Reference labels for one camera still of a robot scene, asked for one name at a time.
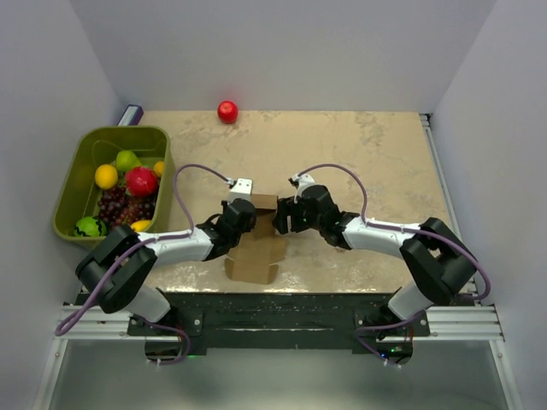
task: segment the green bin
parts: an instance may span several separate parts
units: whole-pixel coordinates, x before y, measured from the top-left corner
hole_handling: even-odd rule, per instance
[[[98,214],[102,191],[95,185],[95,170],[102,164],[114,164],[118,152],[124,149],[133,151],[150,168],[157,161],[165,162],[156,211],[146,231],[168,230],[174,175],[169,136],[156,126],[105,126],[83,137],[74,155],[53,217],[53,229],[59,237],[86,248],[103,240],[104,237],[75,237],[74,226],[79,219]]]

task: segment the wooden table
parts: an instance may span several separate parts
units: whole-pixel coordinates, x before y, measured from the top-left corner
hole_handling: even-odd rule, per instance
[[[167,131],[177,166],[198,162],[228,177],[253,179],[257,193],[293,195],[291,175],[335,162],[362,178],[368,217],[411,223],[437,216],[449,223],[417,113],[244,111],[237,124],[227,126],[213,111],[149,111],[141,124]],[[340,209],[359,212],[362,195],[348,175],[336,169],[312,175]],[[178,187],[196,222],[219,212],[227,194],[225,184],[201,170],[185,171]],[[174,200],[170,229],[187,227]],[[223,258],[157,268],[146,283],[165,291],[392,292],[411,280],[402,261],[365,250],[340,251],[315,231],[287,240],[286,258],[270,285],[231,281]]]

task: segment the red apple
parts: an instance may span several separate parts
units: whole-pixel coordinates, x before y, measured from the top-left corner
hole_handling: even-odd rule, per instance
[[[238,118],[238,106],[231,101],[221,102],[216,112],[225,124],[233,124]]]
[[[135,167],[126,173],[127,190],[133,196],[152,195],[157,190],[157,177],[147,167]]]

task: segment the open cardboard box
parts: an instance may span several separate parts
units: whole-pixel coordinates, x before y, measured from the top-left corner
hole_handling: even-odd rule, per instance
[[[239,245],[228,252],[224,268],[231,280],[271,284],[279,270],[275,263],[285,258],[286,251],[286,240],[275,234],[272,225],[277,196],[252,194],[250,200],[256,208],[255,229],[244,233]]]

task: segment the bunch of grapes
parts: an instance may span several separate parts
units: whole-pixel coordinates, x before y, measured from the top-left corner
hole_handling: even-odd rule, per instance
[[[157,192],[150,196],[129,196],[122,186],[103,192],[97,203],[98,218],[112,230],[120,225],[130,225],[138,220],[151,220],[156,211]]]

